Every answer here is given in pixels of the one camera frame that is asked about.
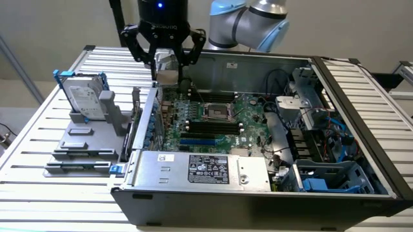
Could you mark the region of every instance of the motherboard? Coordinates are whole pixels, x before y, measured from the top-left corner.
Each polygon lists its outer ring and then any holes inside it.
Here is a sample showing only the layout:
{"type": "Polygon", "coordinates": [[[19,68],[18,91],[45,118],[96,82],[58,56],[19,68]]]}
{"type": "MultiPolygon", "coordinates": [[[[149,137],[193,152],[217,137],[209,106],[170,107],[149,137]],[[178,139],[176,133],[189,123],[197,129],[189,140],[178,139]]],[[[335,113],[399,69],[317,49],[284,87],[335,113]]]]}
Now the motherboard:
{"type": "Polygon", "coordinates": [[[182,96],[168,87],[162,89],[161,114],[162,151],[264,155],[261,143],[269,134],[256,96],[196,90],[182,96]]]}

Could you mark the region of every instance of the power supply label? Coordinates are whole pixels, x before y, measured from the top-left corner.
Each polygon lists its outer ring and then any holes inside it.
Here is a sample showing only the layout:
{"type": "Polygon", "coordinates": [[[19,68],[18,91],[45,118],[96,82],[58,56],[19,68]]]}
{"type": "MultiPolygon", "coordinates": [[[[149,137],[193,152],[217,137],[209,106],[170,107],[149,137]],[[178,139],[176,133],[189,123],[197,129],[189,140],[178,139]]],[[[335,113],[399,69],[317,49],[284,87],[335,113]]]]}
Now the power supply label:
{"type": "Polygon", "coordinates": [[[188,156],[186,180],[196,184],[229,184],[225,156],[188,156]]]}

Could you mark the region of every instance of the slotted aluminum surface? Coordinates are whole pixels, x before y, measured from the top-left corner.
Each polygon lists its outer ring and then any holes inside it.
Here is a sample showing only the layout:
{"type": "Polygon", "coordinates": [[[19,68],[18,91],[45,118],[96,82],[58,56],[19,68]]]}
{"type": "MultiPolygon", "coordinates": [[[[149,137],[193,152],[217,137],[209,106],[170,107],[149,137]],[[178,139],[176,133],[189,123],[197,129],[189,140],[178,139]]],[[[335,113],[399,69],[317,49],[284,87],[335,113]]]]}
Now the slotted aluminum surface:
{"type": "Polygon", "coordinates": [[[350,63],[325,61],[380,147],[413,187],[413,121],[376,81],[350,63]]]}
{"type": "MultiPolygon", "coordinates": [[[[130,110],[132,107],[132,86],[142,88],[140,99],[145,100],[148,91],[144,88],[150,85],[149,71],[144,69],[141,63],[133,62],[126,49],[96,47],[93,51],[81,53],[70,70],[82,73],[105,72],[110,90],[116,93],[114,104],[122,111],[130,110]]],[[[368,96],[374,95],[372,88],[366,90],[371,90],[366,92],[368,96]]],[[[134,226],[128,224],[105,187],[106,183],[121,181],[120,179],[46,178],[41,175],[42,165],[50,158],[50,152],[69,123],[68,112],[69,104],[64,94],[54,88],[0,158],[0,230],[9,228],[23,231],[136,231],[134,226]]],[[[391,112],[384,112],[380,116],[386,116],[387,119],[395,118],[391,112]]],[[[379,117],[371,118],[371,121],[379,120],[382,120],[379,117]]],[[[386,140],[388,135],[382,135],[382,139],[386,140]]],[[[407,173],[413,172],[410,169],[413,159],[404,159],[407,154],[398,152],[400,151],[392,152],[394,159],[403,160],[399,165],[406,165],[399,168],[407,173]]],[[[413,177],[406,177],[406,180],[413,185],[413,177]]],[[[395,217],[370,218],[347,231],[410,232],[410,227],[413,227],[413,209],[403,211],[395,217]]],[[[181,229],[170,228],[162,231],[181,231],[181,229]]]]}

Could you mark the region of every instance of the label sticker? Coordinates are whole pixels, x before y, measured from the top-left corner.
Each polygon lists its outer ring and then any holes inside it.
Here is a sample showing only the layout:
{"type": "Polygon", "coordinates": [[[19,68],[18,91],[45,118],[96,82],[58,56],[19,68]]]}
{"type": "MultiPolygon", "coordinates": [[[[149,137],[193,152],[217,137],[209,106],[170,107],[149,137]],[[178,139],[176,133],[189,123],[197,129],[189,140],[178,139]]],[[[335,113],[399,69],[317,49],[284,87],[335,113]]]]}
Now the label sticker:
{"type": "Polygon", "coordinates": [[[237,63],[225,63],[225,68],[227,69],[236,69],[237,68],[237,63]]]}
{"type": "Polygon", "coordinates": [[[173,162],[174,155],[173,154],[158,154],[157,162],[173,162]]]}
{"type": "Polygon", "coordinates": [[[200,184],[228,185],[225,156],[188,156],[186,180],[200,184]]]}
{"type": "Polygon", "coordinates": [[[69,92],[80,113],[88,119],[104,119],[100,102],[93,90],[88,87],[70,86],[69,92]]]}

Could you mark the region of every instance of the robotic arm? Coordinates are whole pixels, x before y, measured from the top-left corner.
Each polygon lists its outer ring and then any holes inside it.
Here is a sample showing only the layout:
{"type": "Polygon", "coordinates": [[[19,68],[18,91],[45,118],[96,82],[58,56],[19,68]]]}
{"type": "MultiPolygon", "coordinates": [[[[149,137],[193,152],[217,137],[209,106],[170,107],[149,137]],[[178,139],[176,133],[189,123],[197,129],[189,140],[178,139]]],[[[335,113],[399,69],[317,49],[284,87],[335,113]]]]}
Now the robotic arm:
{"type": "Polygon", "coordinates": [[[208,49],[241,44],[259,52],[279,45],[288,29],[285,0],[215,0],[209,12],[208,49]]]}
{"type": "Polygon", "coordinates": [[[149,66],[152,80],[156,79],[154,52],[157,48],[170,49],[178,62],[177,82],[182,79],[182,66],[194,64],[205,44],[205,31],[190,30],[186,22],[186,0],[137,0],[140,22],[126,25],[120,35],[136,62],[149,66]],[[136,36],[141,34],[149,42],[144,52],[136,36]],[[182,52],[181,43],[192,38],[193,47],[182,52]]]}
{"type": "MultiPolygon", "coordinates": [[[[209,13],[209,49],[224,50],[245,45],[269,52],[280,43],[288,28],[285,0],[256,0],[245,7],[245,0],[215,0],[209,13]]],[[[182,80],[182,67],[194,64],[205,44],[205,31],[192,30],[186,22],[186,0],[137,0],[140,22],[126,25],[120,33],[136,62],[149,66],[156,80],[154,52],[170,49],[178,63],[177,82],[182,80]],[[145,52],[136,36],[149,42],[145,52]],[[192,38],[193,47],[182,52],[181,43],[192,38]]]]}

